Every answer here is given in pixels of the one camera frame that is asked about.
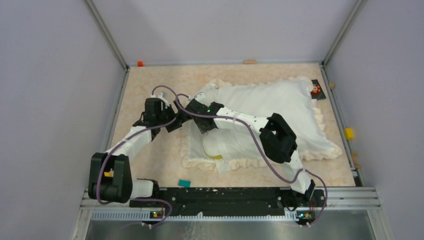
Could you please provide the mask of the white ruffled pillowcase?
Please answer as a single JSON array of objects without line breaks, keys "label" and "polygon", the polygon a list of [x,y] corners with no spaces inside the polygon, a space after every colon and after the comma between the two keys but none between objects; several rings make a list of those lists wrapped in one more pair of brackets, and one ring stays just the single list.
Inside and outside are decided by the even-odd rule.
[{"label": "white ruffled pillowcase", "polygon": [[[324,132],[324,116],[312,99],[312,81],[304,76],[275,82],[234,85],[213,79],[201,90],[206,102],[217,102],[231,110],[257,117],[281,115],[296,134],[297,151],[301,160],[332,160],[342,155],[341,148]],[[226,173],[239,168],[260,168],[266,163],[256,150],[250,136],[233,130],[215,129],[202,134],[193,121],[181,137],[181,165],[203,171]],[[223,159],[205,155],[219,153]]]}]

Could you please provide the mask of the white pillow yellow edge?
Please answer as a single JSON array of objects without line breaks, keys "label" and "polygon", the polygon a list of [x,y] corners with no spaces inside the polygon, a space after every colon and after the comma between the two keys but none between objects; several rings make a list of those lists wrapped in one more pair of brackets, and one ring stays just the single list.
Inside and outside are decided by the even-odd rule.
[{"label": "white pillow yellow edge", "polygon": [[213,159],[213,160],[222,160],[223,159],[223,156],[221,154],[219,154],[219,153],[211,153],[211,152],[204,151],[204,154],[208,158]]}]

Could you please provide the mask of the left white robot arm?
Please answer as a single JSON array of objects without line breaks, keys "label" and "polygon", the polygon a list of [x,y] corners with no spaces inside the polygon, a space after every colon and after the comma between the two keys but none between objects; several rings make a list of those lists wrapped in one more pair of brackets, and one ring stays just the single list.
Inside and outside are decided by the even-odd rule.
[{"label": "left white robot arm", "polygon": [[100,204],[126,203],[141,198],[149,207],[160,202],[155,180],[137,179],[132,175],[131,163],[139,152],[150,144],[161,129],[169,132],[178,128],[177,114],[167,100],[167,93],[151,95],[144,103],[144,111],[129,132],[115,146],[96,152],[90,160],[88,196]]}]

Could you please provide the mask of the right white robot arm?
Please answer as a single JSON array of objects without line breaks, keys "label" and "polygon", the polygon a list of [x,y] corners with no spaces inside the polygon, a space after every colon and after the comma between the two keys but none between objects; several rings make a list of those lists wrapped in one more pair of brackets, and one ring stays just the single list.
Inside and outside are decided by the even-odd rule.
[{"label": "right white robot arm", "polygon": [[316,184],[302,164],[296,134],[280,114],[258,117],[234,111],[217,102],[206,105],[200,102],[201,94],[182,106],[180,97],[181,94],[177,94],[174,103],[193,119],[201,133],[230,130],[251,137],[271,172],[289,184],[294,202],[307,206],[313,200]]}]

